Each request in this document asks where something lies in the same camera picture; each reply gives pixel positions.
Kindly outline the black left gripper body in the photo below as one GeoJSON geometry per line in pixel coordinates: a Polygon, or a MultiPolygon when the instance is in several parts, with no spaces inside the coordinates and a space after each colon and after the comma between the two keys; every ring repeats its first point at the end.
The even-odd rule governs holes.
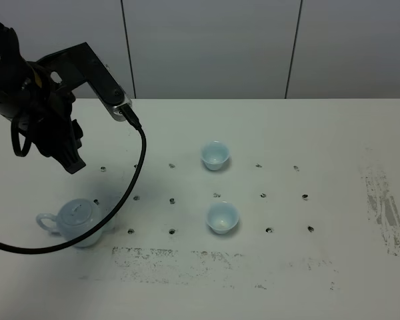
{"type": "Polygon", "coordinates": [[[51,147],[58,138],[80,132],[71,120],[72,102],[70,97],[61,97],[54,92],[44,93],[34,84],[26,84],[29,101],[22,104],[16,113],[16,155],[24,157],[32,144],[42,155],[51,156],[51,147]]]}

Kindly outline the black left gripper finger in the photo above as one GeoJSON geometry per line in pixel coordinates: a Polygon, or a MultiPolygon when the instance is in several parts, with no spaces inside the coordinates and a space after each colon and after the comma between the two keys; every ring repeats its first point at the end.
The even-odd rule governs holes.
{"type": "Polygon", "coordinates": [[[53,142],[51,156],[62,165],[66,172],[76,173],[86,166],[78,153],[80,146],[80,139],[76,139],[74,133],[70,133],[53,142]]]}

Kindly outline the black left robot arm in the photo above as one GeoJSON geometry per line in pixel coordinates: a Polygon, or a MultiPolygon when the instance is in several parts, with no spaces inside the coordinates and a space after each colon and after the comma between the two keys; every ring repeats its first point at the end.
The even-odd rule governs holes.
{"type": "Polygon", "coordinates": [[[16,32],[0,23],[0,115],[11,123],[11,144],[18,157],[35,145],[70,174],[84,168],[83,132],[71,118],[75,96],[58,91],[50,71],[20,54],[16,32]]]}

